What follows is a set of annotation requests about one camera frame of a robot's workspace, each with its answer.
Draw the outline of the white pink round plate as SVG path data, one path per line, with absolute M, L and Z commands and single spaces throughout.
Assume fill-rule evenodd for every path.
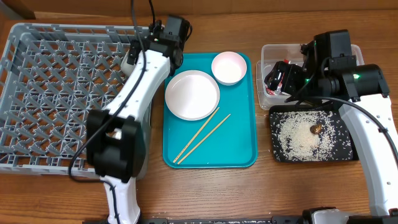
M 176 117 L 196 121 L 206 118 L 218 106 L 220 89 L 214 78 L 199 70 L 187 70 L 169 81 L 165 103 Z

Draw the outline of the grey bowl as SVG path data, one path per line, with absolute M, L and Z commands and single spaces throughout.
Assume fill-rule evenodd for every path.
M 125 74 L 127 77 L 129 77 L 136 66 L 136 58 L 134 56 L 131 56 L 131 54 L 128 52 L 121 63 L 121 71 L 123 74 Z

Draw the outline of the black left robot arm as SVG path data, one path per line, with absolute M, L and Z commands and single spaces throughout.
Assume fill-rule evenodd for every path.
M 137 223 L 141 211 L 134 188 L 144 175 L 150 135 L 150 105 L 162 82 L 183 63 L 183 49 L 192 25 L 169 16 L 155 21 L 148 34 L 134 31 L 121 64 L 127 75 L 122 90 L 103 109 L 90 110 L 86 120 L 86 159 L 104 184 L 108 223 Z

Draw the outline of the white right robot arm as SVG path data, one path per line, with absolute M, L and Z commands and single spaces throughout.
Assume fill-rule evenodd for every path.
M 397 131 L 389 87 L 375 64 L 358 65 L 347 30 L 318 34 L 300 48 L 301 65 L 278 61 L 264 78 L 274 157 L 279 162 L 358 158 L 366 178 L 370 216 L 333 207 L 309 209 L 306 223 L 397 222 Z

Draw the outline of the wooden chopstick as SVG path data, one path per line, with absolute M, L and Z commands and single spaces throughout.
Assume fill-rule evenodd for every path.
M 177 162 L 177 165 L 180 165 L 196 148 L 198 148 L 204 141 L 206 141 L 230 116 L 231 114 L 227 115 L 222 121 L 220 121 L 198 144 L 196 144 L 187 154 L 185 154 Z
M 191 143 L 195 140 L 195 138 L 201 133 L 204 127 L 210 122 L 210 120 L 214 117 L 214 115 L 218 112 L 220 107 L 214 110 L 214 112 L 208 117 L 208 119 L 202 124 L 199 130 L 193 135 L 193 137 L 189 140 L 189 142 L 185 145 L 185 147 L 179 152 L 176 158 L 173 160 L 173 163 L 176 163 L 177 160 L 182 156 L 182 154 L 186 151 L 186 149 L 191 145 Z

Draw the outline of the pink white bowl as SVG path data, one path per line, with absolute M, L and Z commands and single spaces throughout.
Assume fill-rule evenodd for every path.
M 216 80 L 226 86 L 237 84 L 247 72 L 245 59 L 236 52 L 222 52 L 211 63 L 211 71 Z

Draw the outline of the red snack wrapper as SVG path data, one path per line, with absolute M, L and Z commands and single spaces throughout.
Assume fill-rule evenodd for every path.
M 278 91 L 280 91 L 278 90 L 278 87 L 282 88 L 284 77 L 286 76 L 286 73 L 289 72 L 289 70 L 290 64 L 287 60 L 276 62 L 272 70 L 264 79 L 266 89 L 270 93 L 278 95 Z

